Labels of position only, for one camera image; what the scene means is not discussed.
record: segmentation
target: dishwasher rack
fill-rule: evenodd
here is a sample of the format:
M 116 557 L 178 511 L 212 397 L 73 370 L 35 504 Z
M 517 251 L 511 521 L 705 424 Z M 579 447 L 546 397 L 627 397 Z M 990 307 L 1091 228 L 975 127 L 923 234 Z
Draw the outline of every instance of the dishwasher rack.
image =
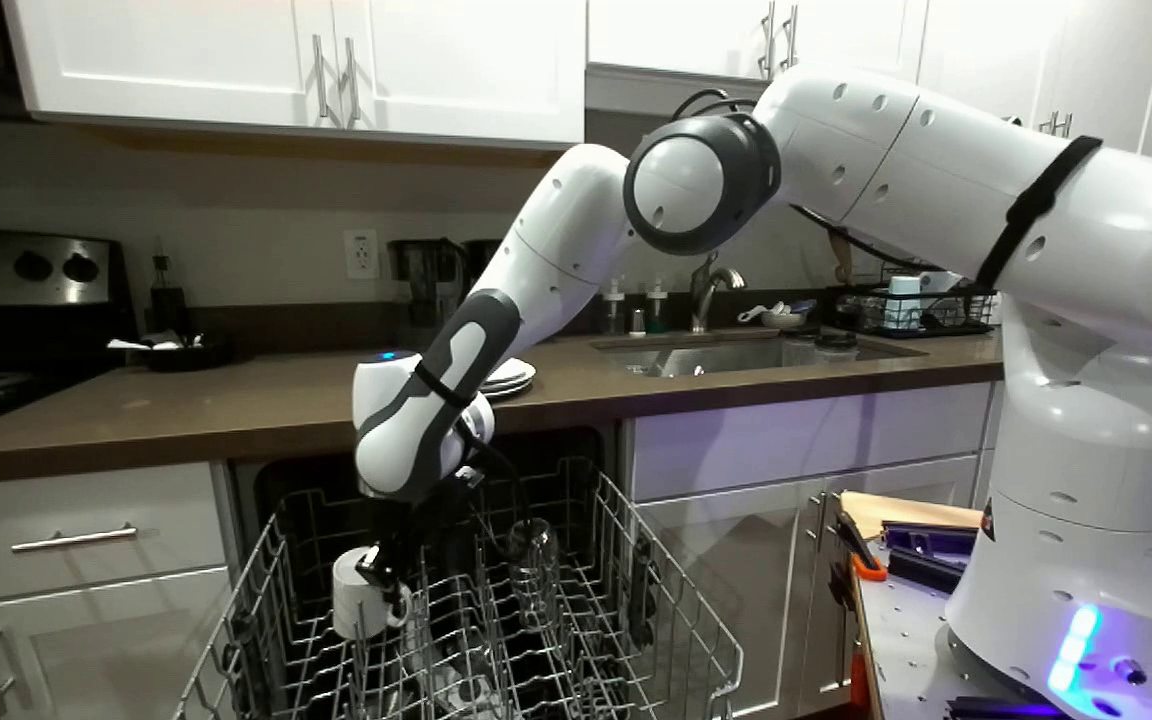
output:
M 332 560 L 367 500 L 297 491 L 264 525 L 178 720 L 710 720 L 744 651 L 590 459 L 487 476 L 422 548 L 403 628 L 332 632 Z

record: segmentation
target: countertop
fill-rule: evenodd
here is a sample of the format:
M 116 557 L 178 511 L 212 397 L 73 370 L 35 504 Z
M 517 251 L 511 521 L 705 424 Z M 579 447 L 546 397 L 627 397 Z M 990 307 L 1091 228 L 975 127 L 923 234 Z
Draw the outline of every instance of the countertop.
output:
M 572 336 L 525 352 L 535 383 L 498 403 L 500 433 L 999 375 L 995 336 L 902 340 L 911 355 L 679 381 L 627 375 L 597 345 Z M 113 367 L 0 414 L 0 480 L 344 453 L 351 362 L 358 352 L 305 352 L 203 370 Z

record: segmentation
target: oven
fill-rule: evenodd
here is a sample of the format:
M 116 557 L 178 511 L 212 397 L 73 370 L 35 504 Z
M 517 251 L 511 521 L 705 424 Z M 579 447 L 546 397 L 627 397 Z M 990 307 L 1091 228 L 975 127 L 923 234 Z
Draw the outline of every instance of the oven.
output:
M 134 326 L 116 238 L 0 232 L 0 414 L 113 367 Z

